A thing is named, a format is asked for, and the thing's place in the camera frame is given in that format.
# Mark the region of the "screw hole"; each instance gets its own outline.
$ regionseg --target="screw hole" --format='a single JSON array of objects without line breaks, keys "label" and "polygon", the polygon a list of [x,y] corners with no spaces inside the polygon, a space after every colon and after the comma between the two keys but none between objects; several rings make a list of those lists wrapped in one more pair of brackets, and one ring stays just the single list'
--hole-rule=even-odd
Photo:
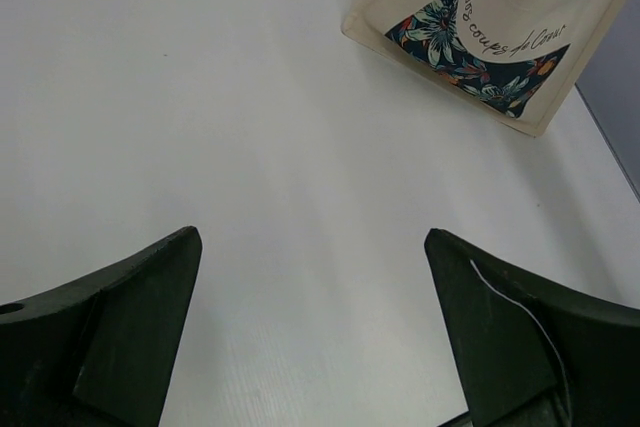
[{"label": "screw hole", "polygon": [[18,302],[14,302],[13,304],[0,305],[0,315],[10,314],[12,312],[17,312],[22,309],[24,309],[24,305],[19,304]]}]

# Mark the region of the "canvas tote bag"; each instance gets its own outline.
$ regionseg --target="canvas tote bag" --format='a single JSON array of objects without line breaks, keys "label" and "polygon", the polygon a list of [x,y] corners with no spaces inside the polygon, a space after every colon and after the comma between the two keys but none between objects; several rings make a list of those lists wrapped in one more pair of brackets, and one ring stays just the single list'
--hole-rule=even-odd
[{"label": "canvas tote bag", "polygon": [[343,32],[537,136],[624,1],[354,0]]}]

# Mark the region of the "floral print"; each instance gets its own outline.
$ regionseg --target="floral print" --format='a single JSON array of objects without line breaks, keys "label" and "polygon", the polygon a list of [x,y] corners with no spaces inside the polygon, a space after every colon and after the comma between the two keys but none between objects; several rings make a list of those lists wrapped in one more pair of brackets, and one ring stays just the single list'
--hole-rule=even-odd
[{"label": "floral print", "polygon": [[451,85],[508,117],[518,118],[562,60],[569,46],[526,62],[485,62],[458,37],[458,0],[435,0],[393,27],[386,36]]}]

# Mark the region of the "white wire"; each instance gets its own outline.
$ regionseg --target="white wire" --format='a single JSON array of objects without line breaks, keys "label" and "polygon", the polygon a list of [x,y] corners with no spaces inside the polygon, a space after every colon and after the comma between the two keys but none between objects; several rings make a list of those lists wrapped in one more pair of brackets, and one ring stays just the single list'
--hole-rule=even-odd
[{"label": "white wire", "polygon": [[544,330],[544,327],[542,327],[542,324],[540,323],[540,321],[538,321],[538,319],[536,319],[536,316],[533,315],[533,313],[527,309],[524,305],[522,305],[520,302],[517,302],[509,297],[507,297],[505,294],[503,294],[502,292],[500,292],[499,290],[497,290],[493,285],[491,285],[487,279],[485,279],[482,274],[480,273],[480,270],[478,269],[478,266],[476,265],[476,263],[473,261],[473,259],[470,260],[471,262],[471,267],[473,267],[473,270],[476,271],[476,274],[478,275],[478,277],[480,278],[480,280],[487,286],[489,287],[489,289],[496,295],[498,295],[499,297],[502,297],[504,300],[506,300],[507,302],[512,303],[513,305],[516,305],[518,307],[520,307],[522,310],[524,310],[529,317],[531,317],[531,319],[536,323],[536,325],[538,326],[538,328],[540,329],[540,331],[544,334],[545,338],[547,339],[547,341],[549,342],[549,345],[551,346],[551,348],[553,349],[553,352],[556,354],[556,357],[558,358],[558,363],[560,364],[560,370],[562,371],[562,379],[564,380],[564,387],[565,387],[565,392],[567,395],[567,416],[569,418],[569,422],[568,422],[568,427],[572,427],[573,425],[573,408],[571,406],[571,393],[569,392],[569,379],[567,377],[567,371],[564,367],[564,362],[562,362],[562,357],[560,357],[560,352],[558,352],[558,349],[556,348],[556,346],[553,344],[553,342],[551,341],[551,337],[549,337],[549,334],[547,334],[547,331]]}]

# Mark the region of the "white table surface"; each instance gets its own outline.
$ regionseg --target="white table surface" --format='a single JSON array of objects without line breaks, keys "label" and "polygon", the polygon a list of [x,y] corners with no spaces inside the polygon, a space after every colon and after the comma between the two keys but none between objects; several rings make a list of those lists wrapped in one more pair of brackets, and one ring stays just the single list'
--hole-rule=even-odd
[{"label": "white table surface", "polygon": [[527,138],[344,38],[350,0],[0,1],[0,302],[196,225],[163,427],[461,413],[432,227],[640,306],[640,205],[575,92]]}]

